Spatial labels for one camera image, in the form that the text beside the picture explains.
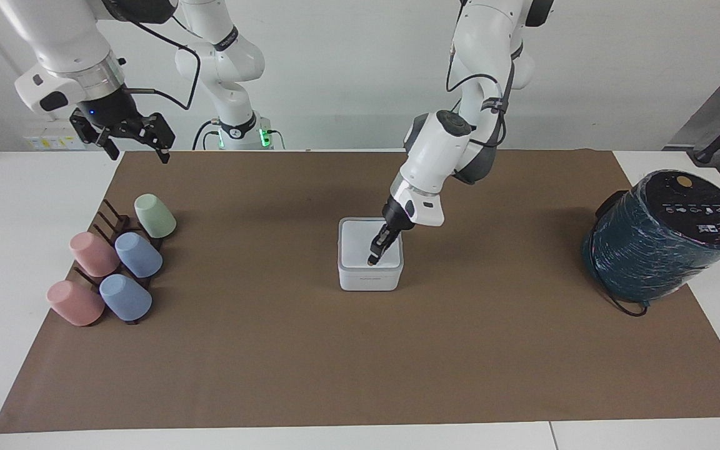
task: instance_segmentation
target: white tabletop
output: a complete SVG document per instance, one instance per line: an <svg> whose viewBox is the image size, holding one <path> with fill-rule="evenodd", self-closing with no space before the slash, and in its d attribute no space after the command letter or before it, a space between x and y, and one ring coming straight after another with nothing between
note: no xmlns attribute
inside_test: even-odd
<svg viewBox="0 0 720 450"><path fill-rule="evenodd" d="M620 152L632 183L651 171L714 170L685 154ZM117 163L101 153L0 153L0 408L48 310L46 289L71 265L66 246L88 228ZM691 282L720 337L720 262ZM522 424L122 430L0 435L0 448L720 448L720 419Z"/></svg>

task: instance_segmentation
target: blue object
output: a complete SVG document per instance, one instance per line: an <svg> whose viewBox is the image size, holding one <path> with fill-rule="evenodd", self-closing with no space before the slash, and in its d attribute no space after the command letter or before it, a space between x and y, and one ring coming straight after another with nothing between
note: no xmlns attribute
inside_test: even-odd
<svg viewBox="0 0 720 450"><path fill-rule="evenodd" d="M125 322L138 320L148 313L152 296L137 281L112 274L99 285L99 293L112 312Z"/></svg>
<svg viewBox="0 0 720 450"><path fill-rule="evenodd" d="M163 256L148 240L135 233L125 233L115 240L115 251L126 268L137 276L152 276L163 266Z"/></svg>
<svg viewBox="0 0 720 450"><path fill-rule="evenodd" d="M649 174L601 214L582 258L620 299L672 293L720 260L720 189L680 171Z"/></svg>

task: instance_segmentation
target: light green cup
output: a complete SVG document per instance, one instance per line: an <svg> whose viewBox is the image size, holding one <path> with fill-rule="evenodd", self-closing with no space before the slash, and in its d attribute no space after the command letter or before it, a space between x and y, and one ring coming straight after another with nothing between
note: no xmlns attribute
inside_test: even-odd
<svg viewBox="0 0 720 450"><path fill-rule="evenodd" d="M177 228L177 219L155 194L143 194L137 197L135 214L152 238L165 238Z"/></svg>

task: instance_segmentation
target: blue cup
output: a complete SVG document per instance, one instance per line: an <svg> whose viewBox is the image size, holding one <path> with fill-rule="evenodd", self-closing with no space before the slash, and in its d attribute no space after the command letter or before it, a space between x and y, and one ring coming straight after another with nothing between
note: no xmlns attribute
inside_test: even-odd
<svg viewBox="0 0 720 450"><path fill-rule="evenodd" d="M148 240L135 233L124 233L115 240L115 251L126 268L137 276L146 278L160 270L163 257Z"/></svg>
<svg viewBox="0 0 720 450"><path fill-rule="evenodd" d="M99 285L99 293L112 312L125 322L138 320L148 313L152 296L137 281L112 274Z"/></svg>

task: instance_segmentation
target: white wall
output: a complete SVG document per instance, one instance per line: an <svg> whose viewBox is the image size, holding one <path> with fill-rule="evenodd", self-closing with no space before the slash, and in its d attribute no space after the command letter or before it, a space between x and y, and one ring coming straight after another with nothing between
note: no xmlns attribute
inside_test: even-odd
<svg viewBox="0 0 720 450"><path fill-rule="evenodd" d="M246 83L252 103L289 148L400 146L412 117L457 99L443 92L456 0L228 5L266 55L262 79ZM100 29L128 60L130 86L186 98L174 48L125 23ZM173 23L158 29L189 42ZM26 69L32 55L15 36L0 14L0 46ZM526 33L526 49L537 72L512 95L505 148L659 150L720 85L720 0L557 0L549 22ZM0 71L0 116L39 122L13 105L11 87L6 94L12 78ZM144 114L168 118L174 148L189 148L197 125L214 115L205 95L189 112L154 97L138 101ZM0 149L16 138L0 130Z"/></svg>

